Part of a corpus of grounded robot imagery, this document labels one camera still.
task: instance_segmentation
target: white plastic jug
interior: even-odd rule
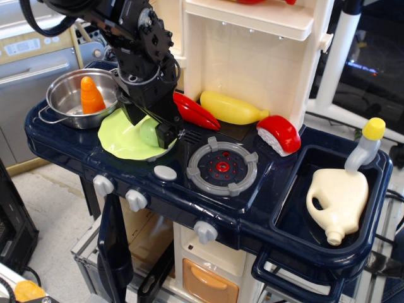
[[[306,205],[313,219],[325,230],[329,244],[338,246],[346,234],[358,231],[368,193],[367,180],[361,172],[345,169],[315,171]],[[314,198],[322,210],[314,206]]]

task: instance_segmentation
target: red toy food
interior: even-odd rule
[[[179,113],[185,121],[214,131],[220,129],[220,123],[216,118],[194,100],[175,92],[174,102],[177,104]]]
[[[257,130],[258,135],[282,157],[288,156],[300,148],[299,133],[282,116],[269,116],[259,121]]]

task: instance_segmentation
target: light green plate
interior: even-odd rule
[[[98,138],[102,148],[117,158],[130,160],[153,160],[167,153],[169,149],[147,145],[140,137],[141,124],[150,119],[143,118],[137,125],[132,125],[123,113],[122,109],[115,110],[106,117],[98,130]]]

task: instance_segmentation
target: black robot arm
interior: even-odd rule
[[[125,107],[126,117],[134,125],[145,115],[153,117],[159,122],[156,128],[158,144],[168,148],[182,129],[182,117],[173,101],[180,68],[169,51],[173,46],[172,33],[164,28],[163,20],[158,18],[150,3],[146,0],[40,2],[66,16],[64,25],[47,33],[58,35],[61,27],[67,29],[76,18],[100,29],[118,60],[118,82],[122,86],[118,97]],[[20,4],[27,18],[29,0],[20,0]]]

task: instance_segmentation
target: red toy pepper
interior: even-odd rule
[[[216,118],[194,100],[175,92],[174,102],[177,104],[179,113],[185,121],[214,131],[220,129],[220,123]]]

